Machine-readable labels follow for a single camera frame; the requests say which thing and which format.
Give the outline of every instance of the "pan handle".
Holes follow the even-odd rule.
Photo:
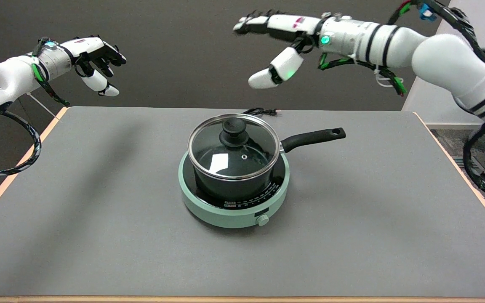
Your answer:
[[[282,147],[285,153],[290,152],[295,147],[329,142],[345,138],[343,128],[323,129],[315,132],[294,135],[282,140]]]

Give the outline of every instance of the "table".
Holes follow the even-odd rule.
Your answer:
[[[416,114],[264,117],[281,138],[347,138],[287,154],[271,222],[223,230],[185,209],[177,167],[192,129],[230,112],[59,113],[38,162],[0,188],[0,301],[485,298],[485,200]]]

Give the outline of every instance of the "black lid knob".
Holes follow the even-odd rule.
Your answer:
[[[229,118],[222,123],[220,142],[227,147],[240,147],[248,142],[246,122],[239,118]]]
[[[222,129],[230,136],[238,136],[246,130],[246,122],[239,118],[229,118],[222,123]]]

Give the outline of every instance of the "saucepan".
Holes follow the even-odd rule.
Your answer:
[[[263,119],[224,114],[194,129],[188,140],[188,156],[201,190],[223,201],[244,201],[268,186],[281,153],[342,138],[343,128],[333,128],[280,140]]]

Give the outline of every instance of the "lid rim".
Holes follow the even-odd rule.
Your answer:
[[[218,121],[222,121],[222,120],[225,120],[225,119],[229,119],[229,118],[239,118],[239,119],[243,119],[245,121],[250,121],[250,122],[256,123],[258,126],[266,129],[271,134],[271,136],[273,137],[274,145],[275,145],[274,155],[273,155],[272,159],[269,161],[269,163],[267,163],[267,165],[264,166],[262,169],[254,171],[251,174],[246,174],[246,175],[242,175],[242,176],[225,176],[225,175],[211,173],[210,171],[208,171],[205,167],[203,167],[198,162],[196,157],[194,157],[194,153],[192,152],[192,144],[194,143],[196,136],[205,127],[208,127],[208,126],[212,125],[213,123],[216,123]],[[252,178],[256,178],[256,177],[259,177],[259,176],[267,173],[269,170],[271,170],[271,168],[274,166],[274,164],[278,160],[278,157],[280,155],[280,148],[281,148],[280,138],[277,135],[277,133],[275,132],[274,128],[272,128],[272,126],[269,125],[269,123],[265,122],[263,119],[255,117],[253,115],[239,114],[239,113],[221,114],[221,115],[217,115],[217,116],[211,117],[211,118],[203,121],[192,131],[192,133],[190,134],[190,138],[188,139],[188,144],[187,144],[188,157],[190,158],[190,162],[192,163],[194,168],[196,168],[198,171],[200,171],[201,173],[203,173],[203,174],[205,174],[209,177],[215,178],[217,180],[224,180],[224,181],[239,181],[239,180],[252,179]]]

